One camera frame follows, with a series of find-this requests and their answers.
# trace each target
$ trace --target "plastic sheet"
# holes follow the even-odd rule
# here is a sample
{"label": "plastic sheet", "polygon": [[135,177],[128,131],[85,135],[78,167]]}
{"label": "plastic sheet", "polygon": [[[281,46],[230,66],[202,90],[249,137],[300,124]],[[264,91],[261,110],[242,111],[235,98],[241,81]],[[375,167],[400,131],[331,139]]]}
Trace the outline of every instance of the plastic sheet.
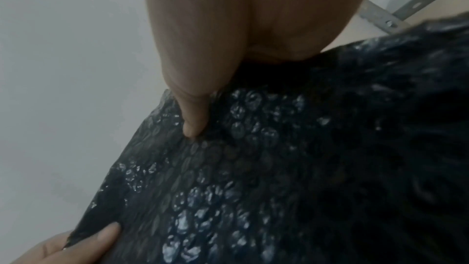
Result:
{"label": "plastic sheet", "polygon": [[103,264],[467,263],[469,15],[243,64],[196,140],[166,92],[68,246]]}

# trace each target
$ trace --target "bubble wrap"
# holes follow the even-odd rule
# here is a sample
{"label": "bubble wrap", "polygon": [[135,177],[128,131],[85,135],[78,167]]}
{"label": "bubble wrap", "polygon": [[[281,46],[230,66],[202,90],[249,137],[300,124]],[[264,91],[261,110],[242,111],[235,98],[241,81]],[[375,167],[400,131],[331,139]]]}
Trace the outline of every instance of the bubble wrap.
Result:
{"label": "bubble wrap", "polygon": [[67,246],[117,221],[102,264],[469,262],[469,15],[244,63],[182,124],[166,92]]}

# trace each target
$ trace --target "hand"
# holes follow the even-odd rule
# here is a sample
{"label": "hand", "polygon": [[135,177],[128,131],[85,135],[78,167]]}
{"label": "hand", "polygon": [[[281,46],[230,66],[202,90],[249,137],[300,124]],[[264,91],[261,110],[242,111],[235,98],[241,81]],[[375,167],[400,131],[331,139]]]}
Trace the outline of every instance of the hand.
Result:
{"label": "hand", "polygon": [[298,61],[329,45],[362,0],[147,0],[163,77],[197,136],[209,96],[243,60]]}
{"label": "hand", "polygon": [[70,232],[58,234],[31,248],[11,264],[93,264],[109,250],[119,232],[119,224],[112,223],[65,250]]}

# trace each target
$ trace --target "black bubble wrap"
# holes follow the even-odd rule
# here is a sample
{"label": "black bubble wrap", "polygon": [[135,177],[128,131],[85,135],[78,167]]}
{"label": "black bubble wrap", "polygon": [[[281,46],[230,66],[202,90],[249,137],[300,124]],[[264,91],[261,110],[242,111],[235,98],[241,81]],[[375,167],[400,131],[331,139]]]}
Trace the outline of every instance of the black bubble wrap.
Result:
{"label": "black bubble wrap", "polygon": [[166,92],[67,246],[103,264],[469,263],[469,15],[242,64],[196,140]]}

